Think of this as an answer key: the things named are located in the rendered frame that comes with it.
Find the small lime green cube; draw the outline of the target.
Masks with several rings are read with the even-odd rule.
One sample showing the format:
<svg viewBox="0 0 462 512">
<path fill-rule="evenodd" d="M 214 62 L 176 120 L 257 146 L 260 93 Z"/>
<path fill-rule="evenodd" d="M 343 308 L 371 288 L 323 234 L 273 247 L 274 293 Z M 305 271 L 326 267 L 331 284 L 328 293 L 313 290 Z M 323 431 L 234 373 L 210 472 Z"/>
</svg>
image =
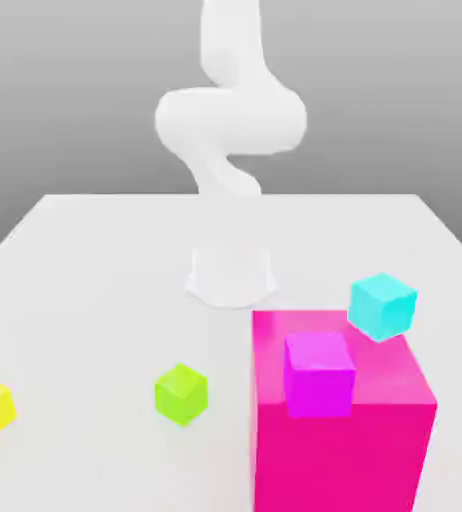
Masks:
<svg viewBox="0 0 462 512">
<path fill-rule="evenodd" d="M 179 426 L 186 426 L 207 408 L 207 378 L 178 363 L 155 382 L 154 397 L 158 413 Z"/>
</svg>

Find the small magenta cube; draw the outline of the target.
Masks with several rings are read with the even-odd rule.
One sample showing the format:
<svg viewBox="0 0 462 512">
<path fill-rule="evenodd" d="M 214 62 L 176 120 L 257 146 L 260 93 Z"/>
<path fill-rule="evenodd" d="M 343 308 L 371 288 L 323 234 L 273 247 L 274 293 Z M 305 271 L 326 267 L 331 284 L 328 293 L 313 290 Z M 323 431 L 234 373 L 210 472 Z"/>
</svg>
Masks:
<svg viewBox="0 0 462 512">
<path fill-rule="evenodd" d="M 283 388 L 292 418 L 351 414 L 356 367 L 339 332 L 291 333 L 284 341 Z"/>
</svg>

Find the small cyan cube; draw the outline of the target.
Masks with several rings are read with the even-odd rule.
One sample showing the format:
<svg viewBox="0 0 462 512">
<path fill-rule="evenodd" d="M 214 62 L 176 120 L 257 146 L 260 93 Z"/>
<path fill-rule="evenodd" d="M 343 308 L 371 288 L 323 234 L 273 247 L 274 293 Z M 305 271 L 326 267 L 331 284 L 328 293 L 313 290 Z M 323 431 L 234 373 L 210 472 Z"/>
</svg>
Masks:
<svg viewBox="0 0 462 512">
<path fill-rule="evenodd" d="M 417 291 L 400 280 L 379 273 L 351 285 L 347 318 L 375 342 L 405 333 L 412 325 Z"/>
</svg>

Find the large pink box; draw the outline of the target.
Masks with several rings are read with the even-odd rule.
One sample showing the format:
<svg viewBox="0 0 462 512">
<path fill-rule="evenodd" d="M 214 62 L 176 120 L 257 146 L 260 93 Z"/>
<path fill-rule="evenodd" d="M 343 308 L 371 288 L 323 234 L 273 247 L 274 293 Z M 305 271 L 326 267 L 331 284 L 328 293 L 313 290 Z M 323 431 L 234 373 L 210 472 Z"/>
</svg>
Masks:
<svg viewBox="0 0 462 512">
<path fill-rule="evenodd" d="M 357 368 L 351 414 L 292 419 L 284 338 L 338 331 Z M 254 512 L 412 512 L 437 401 L 406 338 L 377 343 L 342 310 L 252 313 Z"/>
</svg>

